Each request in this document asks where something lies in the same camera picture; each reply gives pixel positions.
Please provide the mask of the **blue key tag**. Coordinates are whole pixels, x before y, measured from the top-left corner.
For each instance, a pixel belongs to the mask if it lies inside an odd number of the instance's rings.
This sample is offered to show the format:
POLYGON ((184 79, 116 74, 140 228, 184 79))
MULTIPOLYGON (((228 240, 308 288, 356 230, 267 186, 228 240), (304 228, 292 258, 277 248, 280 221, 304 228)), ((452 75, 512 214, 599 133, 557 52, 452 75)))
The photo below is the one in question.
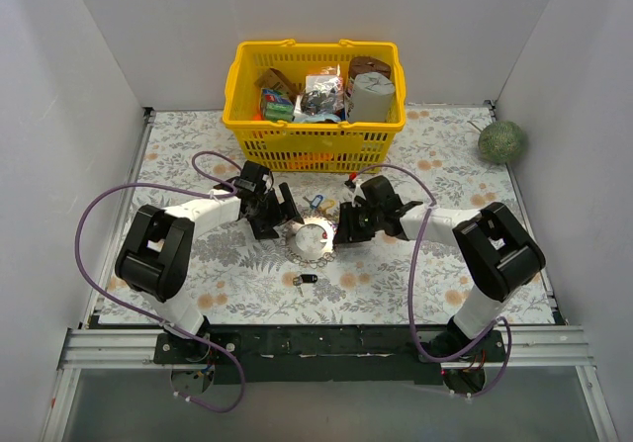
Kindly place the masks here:
POLYGON ((323 195, 315 195, 311 199, 305 197, 305 201, 308 203, 310 210, 317 210, 323 200, 323 195))

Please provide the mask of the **yellow key tag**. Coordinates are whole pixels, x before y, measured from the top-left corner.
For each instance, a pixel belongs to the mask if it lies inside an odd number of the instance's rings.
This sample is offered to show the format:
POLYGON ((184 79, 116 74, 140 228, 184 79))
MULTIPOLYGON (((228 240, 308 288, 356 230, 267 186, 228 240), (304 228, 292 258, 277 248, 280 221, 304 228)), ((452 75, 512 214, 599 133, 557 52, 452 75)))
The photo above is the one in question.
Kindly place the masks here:
POLYGON ((324 200, 318 209, 324 214, 329 215, 330 210, 336 206, 336 202, 330 199, 324 200))

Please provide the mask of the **black head key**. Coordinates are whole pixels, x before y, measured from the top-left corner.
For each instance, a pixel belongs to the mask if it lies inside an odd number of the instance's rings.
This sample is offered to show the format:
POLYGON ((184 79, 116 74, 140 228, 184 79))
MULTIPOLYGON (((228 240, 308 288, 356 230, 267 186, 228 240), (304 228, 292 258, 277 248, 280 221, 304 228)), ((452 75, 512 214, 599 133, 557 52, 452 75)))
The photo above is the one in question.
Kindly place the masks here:
POLYGON ((314 284, 318 280, 318 276, 316 274, 300 274, 293 278, 293 286, 301 287, 306 284, 314 284))

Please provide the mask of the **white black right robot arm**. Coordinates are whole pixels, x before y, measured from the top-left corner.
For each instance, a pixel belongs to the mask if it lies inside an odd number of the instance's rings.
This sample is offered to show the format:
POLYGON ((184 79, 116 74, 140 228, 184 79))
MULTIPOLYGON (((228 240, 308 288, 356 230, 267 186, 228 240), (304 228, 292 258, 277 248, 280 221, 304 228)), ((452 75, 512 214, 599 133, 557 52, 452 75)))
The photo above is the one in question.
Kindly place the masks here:
POLYGON ((508 301, 546 265, 538 244, 502 203, 454 210, 404 202, 382 175, 367 181, 350 176, 345 185, 352 197, 339 207, 335 245, 370 241, 381 232, 416 248, 429 241, 461 252, 473 280, 469 296, 442 332, 428 342, 414 342, 433 362, 466 361, 481 352, 508 301))

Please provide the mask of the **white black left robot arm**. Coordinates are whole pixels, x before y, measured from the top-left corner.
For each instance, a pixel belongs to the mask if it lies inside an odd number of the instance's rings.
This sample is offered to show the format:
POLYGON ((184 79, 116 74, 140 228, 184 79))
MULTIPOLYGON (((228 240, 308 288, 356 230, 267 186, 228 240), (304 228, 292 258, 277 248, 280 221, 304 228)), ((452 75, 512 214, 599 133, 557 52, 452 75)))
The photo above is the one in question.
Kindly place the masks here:
POLYGON ((181 205, 138 209, 115 264, 116 276, 149 303, 167 331, 177 335, 176 350, 191 363, 211 349, 208 324, 183 290, 194 241, 227 223, 248 221, 253 236, 275 239, 276 228, 301 217, 287 183, 274 185, 273 172, 247 161, 239 174, 201 198, 181 205))

